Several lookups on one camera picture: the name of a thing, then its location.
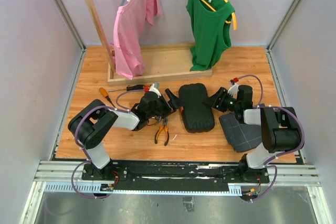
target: orange screwdriver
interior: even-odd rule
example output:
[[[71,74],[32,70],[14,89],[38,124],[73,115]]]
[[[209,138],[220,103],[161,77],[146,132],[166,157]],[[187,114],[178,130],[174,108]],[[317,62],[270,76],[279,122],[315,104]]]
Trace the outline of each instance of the orange screwdriver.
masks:
[[[114,106],[113,102],[111,101],[111,99],[110,99],[110,97],[109,97],[109,94],[108,94],[108,92],[106,91],[105,88],[100,88],[99,91],[100,91],[101,95],[102,95],[103,97],[105,97],[106,100],[108,100],[108,101],[112,104],[113,107],[116,107],[116,106]]]

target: green tank top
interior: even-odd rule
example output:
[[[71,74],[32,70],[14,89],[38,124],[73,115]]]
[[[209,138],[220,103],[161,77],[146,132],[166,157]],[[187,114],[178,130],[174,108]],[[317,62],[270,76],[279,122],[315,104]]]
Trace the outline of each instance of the green tank top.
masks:
[[[186,6],[191,19],[191,28],[195,38],[193,67],[190,71],[212,68],[221,58],[223,51],[231,46],[231,13],[235,11],[230,2],[224,0],[205,0],[216,10],[212,11],[201,0],[188,0]]]

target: pink t-shirt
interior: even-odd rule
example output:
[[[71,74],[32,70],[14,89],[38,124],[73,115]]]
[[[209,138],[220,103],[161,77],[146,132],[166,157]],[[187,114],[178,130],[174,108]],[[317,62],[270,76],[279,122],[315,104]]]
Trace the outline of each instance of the pink t-shirt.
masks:
[[[145,20],[153,25],[154,16],[160,15],[162,9],[159,0],[130,0],[118,8],[113,31],[117,74],[132,79],[144,73],[139,37]]]

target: pliers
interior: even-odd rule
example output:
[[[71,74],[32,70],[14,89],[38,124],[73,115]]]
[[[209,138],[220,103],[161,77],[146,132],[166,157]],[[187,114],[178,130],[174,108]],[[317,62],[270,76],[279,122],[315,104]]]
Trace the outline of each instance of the pliers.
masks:
[[[164,146],[168,145],[169,131],[168,131],[167,123],[168,123],[168,117],[163,119],[162,125],[160,126],[159,130],[155,134],[155,138],[154,138],[155,144],[157,144],[157,139],[159,138],[160,133],[164,130],[166,132],[166,142],[164,142]]]

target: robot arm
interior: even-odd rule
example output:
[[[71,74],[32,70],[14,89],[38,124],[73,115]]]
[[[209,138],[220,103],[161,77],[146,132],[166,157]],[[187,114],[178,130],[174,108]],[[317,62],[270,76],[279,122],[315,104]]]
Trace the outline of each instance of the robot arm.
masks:
[[[302,138],[297,121],[287,113],[292,113],[296,117],[294,108],[253,108],[252,96],[252,87],[240,85],[236,99],[229,94],[228,90],[221,87],[204,101],[205,104],[222,112],[234,112],[239,123],[261,126],[262,143],[242,157],[240,161],[242,174],[249,169],[261,169],[269,159],[272,160],[279,154],[298,148]]]
[[[131,111],[121,111],[94,100],[69,122],[68,129],[77,137],[75,141],[81,143],[83,151],[102,177],[109,173],[106,166],[111,162],[102,140],[111,127],[138,131],[148,124],[150,118],[165,118],[183,106],[182,101],[169,89],[165,90],[170,98],[167,102],[158,87],[158,83],[152,84]]]

